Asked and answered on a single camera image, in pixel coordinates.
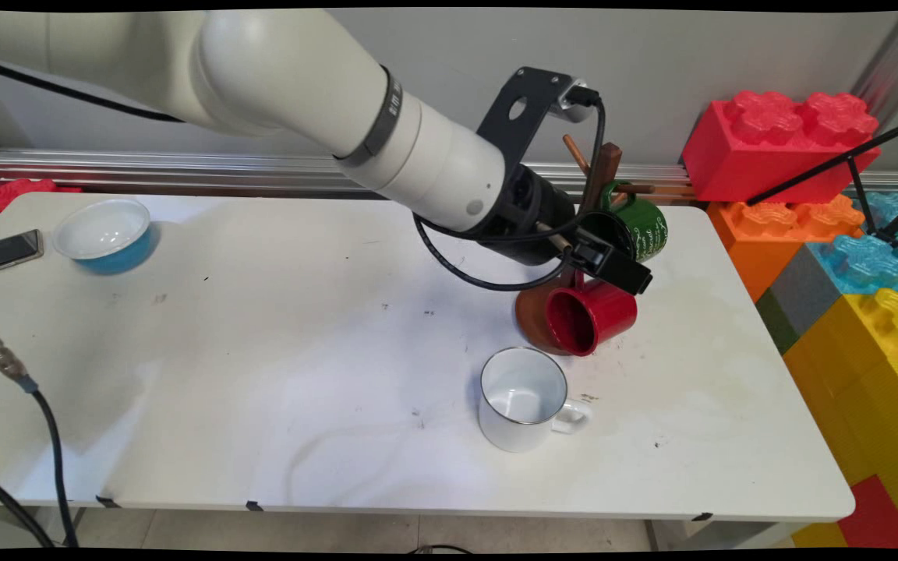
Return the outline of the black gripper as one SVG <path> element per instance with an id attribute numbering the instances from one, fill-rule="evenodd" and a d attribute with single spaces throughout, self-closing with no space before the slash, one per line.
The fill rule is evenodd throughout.
<path id="1" fill-rule="evenodd" d="M 537 224 L 558 228 L 573 220 L 574 204 L 563 189 L 539 177 L 523 164 L 504 185 L 492 209 L 479 224 L 479 245 L 524 266 L 544 265 L 560 255 L 548 238 L 531 242 L 497 242 L 496 238 L 537 233 Z M 593 234 L 572 234 L 570 265 L 586 276 L 640 295 L 652 283 L 652 271 L 637 261 L 637 246 L 631 235 L 614 239 Z"/>

